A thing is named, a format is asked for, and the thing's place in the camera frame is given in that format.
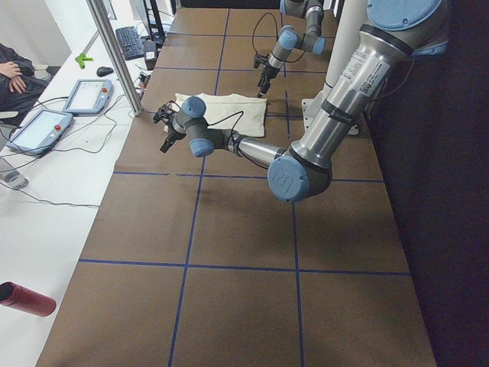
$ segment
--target metal pole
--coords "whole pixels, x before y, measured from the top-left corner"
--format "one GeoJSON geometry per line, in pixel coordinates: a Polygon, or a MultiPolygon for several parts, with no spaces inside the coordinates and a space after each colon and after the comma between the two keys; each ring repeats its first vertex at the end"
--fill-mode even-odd
{"type": "Polygon", "coordinates": [[[143,112],[143,106],[134,89],[122,52],[119,50],[114,31],[107,18],[103,0],[86,0],[86,3],[92,12],[93,20],[99,30],[100,37],[105,45],[110,60],[112,61],[115,72],[122,84],[122,89],[134,111],[134,115],[139,116],[143,112]]]}

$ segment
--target black cloth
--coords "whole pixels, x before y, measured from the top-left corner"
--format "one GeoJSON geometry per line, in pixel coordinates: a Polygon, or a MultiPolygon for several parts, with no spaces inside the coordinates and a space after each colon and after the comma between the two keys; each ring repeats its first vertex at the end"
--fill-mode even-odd
{"type": "Polygon", "coordinates": [[[34,67],[30,60],[23,58],[13,49],[0,44],[0,63],[7,63],[8,61],[13,61],[21,68],[23,74],[21,78],[25,83],[26,90],[22,94],[16,91],[11,92],[8,88],[10,78],[0,74],[0,111],[17,111],[16,117],[4,122],[19,126],[46,89],[47,81],[34,78],[34,67]]]}
{"type": "Polygon", "coordinates": [[[489,2],[452,4],[447,54],[416,62],[371,133],[437,366],[487,367],[489,2]]]}

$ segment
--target screen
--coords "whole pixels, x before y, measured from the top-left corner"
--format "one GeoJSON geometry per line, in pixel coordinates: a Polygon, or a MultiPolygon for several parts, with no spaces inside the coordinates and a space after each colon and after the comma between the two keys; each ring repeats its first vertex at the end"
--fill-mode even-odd
{"type": "Polygon", "coordinates": [[[35,149],[65,118],[60,113],[43,111],[14,136],[13,143],[24,149],[35,149]]]}
{"type": "Polygon", "coordinates": [[[98,82],[98,81],[81,82],[75,91],[75,96],[71,100],[69,109],[72,110],[93,109],[96,105],[97,99],[100,95],[100,91],[103,85],[104,82],[98,82]]]}

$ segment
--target keyboard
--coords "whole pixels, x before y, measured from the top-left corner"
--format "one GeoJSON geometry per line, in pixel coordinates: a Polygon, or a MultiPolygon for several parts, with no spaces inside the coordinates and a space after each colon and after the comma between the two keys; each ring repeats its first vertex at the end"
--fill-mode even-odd
{"type": "Polygon", "coordinates": [[[136,27],[118,28],[115,30],[115,36],[122,49],[124,60],[132,60],[144,56],[143,41],[139,38],[136,27]]]}

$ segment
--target person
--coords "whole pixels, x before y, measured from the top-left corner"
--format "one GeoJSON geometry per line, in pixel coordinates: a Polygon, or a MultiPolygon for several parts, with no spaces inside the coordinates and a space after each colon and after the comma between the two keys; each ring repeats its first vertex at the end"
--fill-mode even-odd
{"type": "Polygon", "coordinates": [[[0,111],[18,112],[5,123],[19,126],[47,84],[47,81],[34,77],[30,60],[0,44],[0,111]]]}

